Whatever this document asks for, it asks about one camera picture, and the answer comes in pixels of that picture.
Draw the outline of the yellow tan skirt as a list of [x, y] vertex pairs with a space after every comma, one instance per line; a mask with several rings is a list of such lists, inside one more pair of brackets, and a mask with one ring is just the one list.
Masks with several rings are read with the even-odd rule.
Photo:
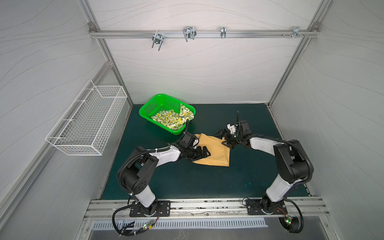
[[199, 139], [198, 147], [207, 147], [210, 156], [193, 163], [207, 166], [229, 167], [230, 166], [230, 148], [222, 144], [225, 138], [216, 138], [205, 134], [195, 134]]

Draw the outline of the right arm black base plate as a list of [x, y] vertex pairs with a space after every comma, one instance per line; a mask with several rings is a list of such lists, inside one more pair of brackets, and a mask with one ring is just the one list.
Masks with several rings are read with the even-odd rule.
[[246, 207], [247, 214], [254, 215], [286, 215], [288, 213], [284, 201], [272, 202], [268, 198], [244, 198], [242, 204]]

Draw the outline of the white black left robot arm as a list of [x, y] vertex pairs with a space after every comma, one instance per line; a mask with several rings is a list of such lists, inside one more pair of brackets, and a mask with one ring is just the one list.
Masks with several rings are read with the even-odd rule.
[[120, 188], [133, 196], [144, 208], [151, 208], [157, 201], [149, 186], [156, 168], [182, 159], [197, 161], [210, 157], [208, 148], [199, 146], [199, 142], [197, 136], [185, 129], [178, 140], [166, 147], [135, 148], [118, 170]]

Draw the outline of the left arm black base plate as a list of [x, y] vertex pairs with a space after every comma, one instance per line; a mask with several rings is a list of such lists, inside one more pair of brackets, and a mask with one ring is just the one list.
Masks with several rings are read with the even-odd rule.
[[133, 207], [131, 207], [130, 217], [169, 217], [170, 210], [170, 201], [155, 200], [147, 208], [142, 203], [135, 204]]

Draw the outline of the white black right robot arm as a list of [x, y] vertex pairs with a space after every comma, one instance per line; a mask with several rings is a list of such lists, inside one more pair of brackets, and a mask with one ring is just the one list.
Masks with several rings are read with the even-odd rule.
[[215, 137], [224, 139], [223, 145], [230, 149], [242, 145], [275, 157], [278, 175], [259, 203], [261, 210], [267, 215], [271, 215], [284, 204], [292, 188], [306, 184], [313, 177], [314, 166], [298, 140], [286, 141], [253, 134], [248, 122], [240, 119], [218, 131]]

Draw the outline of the lemon print skirt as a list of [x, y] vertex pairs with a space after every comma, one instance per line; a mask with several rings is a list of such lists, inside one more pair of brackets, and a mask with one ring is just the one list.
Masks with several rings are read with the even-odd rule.
[[195, 117], [194, 113], [185, 105], [180, 104], [180, 112], [174, 110], [163, 110], [151, 117], [155, 122], [166, 128], [177, 131], [180, 130], [187, 120], [191, 121]]

